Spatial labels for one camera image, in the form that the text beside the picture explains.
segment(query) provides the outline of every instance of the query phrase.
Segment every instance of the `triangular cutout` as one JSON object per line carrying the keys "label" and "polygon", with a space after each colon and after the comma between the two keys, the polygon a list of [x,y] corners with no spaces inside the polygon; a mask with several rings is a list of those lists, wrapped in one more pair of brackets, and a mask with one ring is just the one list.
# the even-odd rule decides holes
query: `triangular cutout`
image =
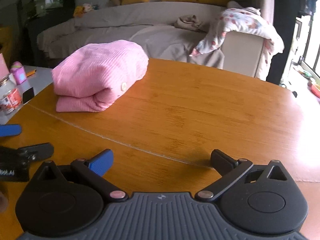
{"label": "triangular cutout", "polygon": [[287,180],[279,166],[273,166],[268,179]]}

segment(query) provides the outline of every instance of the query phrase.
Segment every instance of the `white table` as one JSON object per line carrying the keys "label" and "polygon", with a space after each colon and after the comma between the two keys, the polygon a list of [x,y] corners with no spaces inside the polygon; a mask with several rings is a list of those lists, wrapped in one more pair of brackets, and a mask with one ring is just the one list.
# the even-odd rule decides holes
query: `white table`
{"label": "white table", "polygon": [[[51,68],[24,66],[24,69],[26,73],[33,69],[36,69],[37,71],[32,76],[28,77],[25,82],[17,86],[21,95],[24,91],[27,91],[31,87],[33,87],[36,95],[52,83]],[[20,110],[21,107],[22,105],[11,112],[9,115],[5,115],[3,111],[0,111],[0,124],[6,124],[10,120],[10,118]]]}

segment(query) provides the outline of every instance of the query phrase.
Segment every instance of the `stuffed toy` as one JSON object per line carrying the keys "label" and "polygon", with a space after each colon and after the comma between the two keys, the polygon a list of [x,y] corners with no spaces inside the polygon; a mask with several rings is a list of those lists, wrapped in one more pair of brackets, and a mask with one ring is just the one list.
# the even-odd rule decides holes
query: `stuffed toy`
{"label": "stuffed toy", "polygon": [[91,4],[88,4],[88,3],[84,3],[83,5],[83,11],[86,13],[86,12],[90,12],[90,11],[93,11],[93,7]]}
{"label": "stuffed toy", "polygon": [[82,15],[84,14],[84,10],[83,10],[83,6],[77,6],[75,8],[75,12],[73,13],[73,17],[82,17]]}
{"label": "stuffed toy", "polygon": [[90,12],[94,10],[91,4],[84,3],[82,6],[77,6],[75,8],[75,12],[73,13],[73,17],[81,18],[84,13]]}

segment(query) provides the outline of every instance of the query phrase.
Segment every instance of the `pink folded sweater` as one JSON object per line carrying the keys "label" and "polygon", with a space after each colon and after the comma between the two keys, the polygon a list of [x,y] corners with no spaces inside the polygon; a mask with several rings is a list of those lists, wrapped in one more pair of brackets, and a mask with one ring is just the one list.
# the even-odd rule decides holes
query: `pink folded sweater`
{"label": "pink folded sweater", "polygon": [[88,44],[52,70],[57,112],[100,112],[144,77],[148,56],[130,41]]}

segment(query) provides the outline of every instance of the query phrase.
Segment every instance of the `jar label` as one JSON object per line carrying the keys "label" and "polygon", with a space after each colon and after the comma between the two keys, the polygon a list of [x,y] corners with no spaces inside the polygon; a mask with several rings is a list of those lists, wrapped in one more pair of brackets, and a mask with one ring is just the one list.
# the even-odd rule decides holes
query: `jar label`
{"label": "jar label", "polygon": [[11,113],[22,101],[19,90],[15,88],[5,98],[0,100],[0,107],[6,113]]}

